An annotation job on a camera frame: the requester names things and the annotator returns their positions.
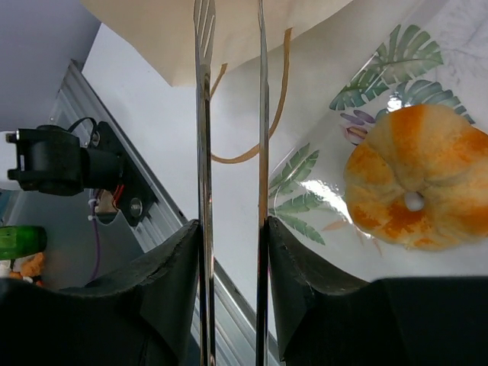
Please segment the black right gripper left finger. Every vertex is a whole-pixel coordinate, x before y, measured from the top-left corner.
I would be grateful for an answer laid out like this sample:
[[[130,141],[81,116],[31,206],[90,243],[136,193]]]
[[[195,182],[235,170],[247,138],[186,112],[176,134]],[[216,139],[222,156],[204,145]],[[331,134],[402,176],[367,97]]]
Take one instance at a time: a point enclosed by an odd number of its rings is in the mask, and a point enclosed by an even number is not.
[[[180,365],[197,288],[200,227],[84,287],[1,281],[3,365]]]

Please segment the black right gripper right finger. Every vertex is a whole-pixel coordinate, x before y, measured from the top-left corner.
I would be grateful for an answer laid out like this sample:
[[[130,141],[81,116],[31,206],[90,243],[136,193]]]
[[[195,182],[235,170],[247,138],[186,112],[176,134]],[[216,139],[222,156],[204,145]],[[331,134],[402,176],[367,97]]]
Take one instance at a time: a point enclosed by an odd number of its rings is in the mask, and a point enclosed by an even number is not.
[[[485,277],[366,282],[268,220],[278,350],[288,365],[485,365]]]

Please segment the twisted croissant bread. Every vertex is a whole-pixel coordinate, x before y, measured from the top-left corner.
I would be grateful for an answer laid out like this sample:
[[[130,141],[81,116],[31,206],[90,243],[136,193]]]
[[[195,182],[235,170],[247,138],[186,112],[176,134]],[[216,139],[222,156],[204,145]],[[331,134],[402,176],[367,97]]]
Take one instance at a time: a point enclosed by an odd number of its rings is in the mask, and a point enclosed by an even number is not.
[[[362,231],[407,248],[487,238],[487,135],[444,105],[383,116],[349,156],[345,203]]]

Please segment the beige paper bag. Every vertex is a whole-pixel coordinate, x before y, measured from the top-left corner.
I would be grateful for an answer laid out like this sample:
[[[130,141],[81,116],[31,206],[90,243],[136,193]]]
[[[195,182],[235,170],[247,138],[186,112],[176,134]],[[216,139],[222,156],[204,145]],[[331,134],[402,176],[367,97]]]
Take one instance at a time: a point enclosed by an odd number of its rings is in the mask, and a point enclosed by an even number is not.
[[[195,83],[195,61],[211,66],[216,88],[224,74],[266,48],[283,47],[283,72],[274,133],[283,113],[291,39],[328,19],[346,1],[93,0],[83,6],[127,41],[170,86]]]

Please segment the metal kitchen tongs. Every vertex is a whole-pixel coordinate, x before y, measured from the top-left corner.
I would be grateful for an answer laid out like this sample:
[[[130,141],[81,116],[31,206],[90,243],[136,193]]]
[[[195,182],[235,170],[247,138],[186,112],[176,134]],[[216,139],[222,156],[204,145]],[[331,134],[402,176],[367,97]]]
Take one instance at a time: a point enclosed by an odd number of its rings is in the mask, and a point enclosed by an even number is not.
[[[210,71],[213,54],[216,6],[213,1],[194,3],[194,44],[196,66],[196,124],[199,223],[199,302],[201,364],[216,363],[214,306],[214,236],[212,213],[210,149]],[[268,155],[269,85],[268,48],[264,6],[258,3],[260,30],[259,90],[259,191],[258,191],[258,264],[257,313],[255,321],[255,363],[268,364]]]

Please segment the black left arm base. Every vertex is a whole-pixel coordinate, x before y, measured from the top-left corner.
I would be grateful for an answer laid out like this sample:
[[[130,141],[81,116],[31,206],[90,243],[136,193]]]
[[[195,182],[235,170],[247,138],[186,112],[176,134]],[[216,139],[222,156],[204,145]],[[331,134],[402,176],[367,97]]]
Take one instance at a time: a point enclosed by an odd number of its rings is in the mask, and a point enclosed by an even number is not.
[[[136,226],[156,196],[111,126],[94,118],[90,122],[87,146],[74,134],[80,120],[67,129],[48,124],[16,130],[8,142],[16,145],[18,167],[8,177],[22,191],[63,197],[85,189],[108,191],[115,208]]]

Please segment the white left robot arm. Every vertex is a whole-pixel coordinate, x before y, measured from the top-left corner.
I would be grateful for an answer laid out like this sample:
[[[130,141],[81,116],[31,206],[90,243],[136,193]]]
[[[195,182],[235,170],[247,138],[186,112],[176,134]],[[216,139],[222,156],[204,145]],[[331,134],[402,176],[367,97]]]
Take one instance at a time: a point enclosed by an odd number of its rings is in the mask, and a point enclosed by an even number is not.
[[[2,190],[20,191],[21,186],[18,181],[11,180],[8,177],[8,171],[18,167],[17,150],[14,143],[8,142],[10,135],[14,135],[13,131],[1,132],[0,145],[0,187]]]

